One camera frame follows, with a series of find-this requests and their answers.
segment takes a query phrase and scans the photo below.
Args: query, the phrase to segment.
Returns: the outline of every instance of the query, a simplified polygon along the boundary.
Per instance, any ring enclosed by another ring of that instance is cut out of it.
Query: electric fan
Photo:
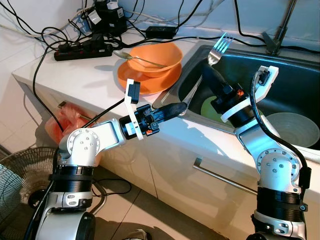
[[[55,148],[36,147],[0,160],[0,240],[22,240],[49,185]]]

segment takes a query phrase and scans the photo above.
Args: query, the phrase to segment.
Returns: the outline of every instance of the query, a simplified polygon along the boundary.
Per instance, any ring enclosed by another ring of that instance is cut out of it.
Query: cabinet handle
[[[59,108],[59,109],[62,109],[62,107],[63,107],[65,104],[66,104],[65,101],[61,102],[61,103],[58,105],[58,108]],[[88,120],[88,121],[91,121],[91,120],[92,120],[92,118],[87,117],[87,116],[83,116],[82,114],[80,114],[80,118],[83,118],[83,119]]]
[[[193,168],[198,169],[199,171],[201,171],[201,172],[203,172],[205,174],[208,174],[208,175],[210,175],[212,177],[215,177],[216,179],[219,179],[219,180],[221,180],[221,181],[223,181],[223,182],[225,182],[227,184],[230,184],[230,185],[236,187],[237,189],[245,191],[246,193],[249,193],[249,194],[252,194],[252,195],[257,195],[258,194],[257,191],[252,189],[252,188],[244,186],[241,183],[235,182],[235,181],[233,181],[233,180],[231,180],[229,178],[226,178],[226,177],[221,176],[221,175],[219,175],[219,174],[217,174],[217,173],[215,173],[213,171],[210,171],[210,170],[207,170],[207,169],[201,167],[200,166],[201,162],[202,162],[202,159],[197,157],[195,159],[194,164],[193,164]]]

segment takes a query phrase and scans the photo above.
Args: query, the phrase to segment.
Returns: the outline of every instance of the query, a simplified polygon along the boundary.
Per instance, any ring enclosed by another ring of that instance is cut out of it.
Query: white cabinet
[[[235,149],[243,152],[233,136],[224,133],[225,138],[231,137],[230,145],[221,147],[195,129],[187,127],[181,132],[176,126],[175,136],[168,136],[160,126],[160,132],[146,141],[158,198],[227,238],[246,239],[254,233],[250,215],[256,209],[256,196],[203,173],[193,165],[200,157],[201,167],[252,189],[257,189],[256,169],[251,164],[238,162],[237,152],[228,153],[230,148],[233,152]],[[240,153],[239,157],[253,162],[246,153]]]
[[[100,165],[157,197],[145,141],[133,138],[104,152]]]

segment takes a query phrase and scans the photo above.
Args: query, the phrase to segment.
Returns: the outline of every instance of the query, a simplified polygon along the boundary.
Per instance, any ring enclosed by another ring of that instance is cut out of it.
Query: silver robot arm segment
[[[257,82],[253,93],[255,102],[266,97],[278,71],[274,66],[258,69],[259,79],[253,82]],[[303,203],[303,197],[309,187],[311,170],[303,169],[297,154],[263,131],[256,120],[249,95],[239,84],[229,85],[215,69],[206,65],[202,68],[202,76],[217,96],[211,105],[222,114],[223,122],[229,120],[235,127],[234,134],[252,156],[260,175],[257,209],[251,216],[255,234],[247,240],[306,240],[304,212],[308,205]],[[263,115],[261,118],[268,130],[279,137],[268,120]]]
[[[102,151],[121,146],[126,140],[159,132],[159,123],[186,110],[183,102],[152,110],[149,104],[138,107],[140,83],[127,80],[124,103],[128,116],[113,118],[91,128],[79,128],[59,144],[61,159],[51,176],[54,181],[42,212],[35,240],[93,240],[95,217],[86,212],[92,204],[95,157]]]

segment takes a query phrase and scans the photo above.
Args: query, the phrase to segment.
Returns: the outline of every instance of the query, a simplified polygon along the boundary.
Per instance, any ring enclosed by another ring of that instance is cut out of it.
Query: white bowl
[[[318,126],[309,118],[292,112],[278,112],[266,117],[290,144],[308,148],[320,138]]]

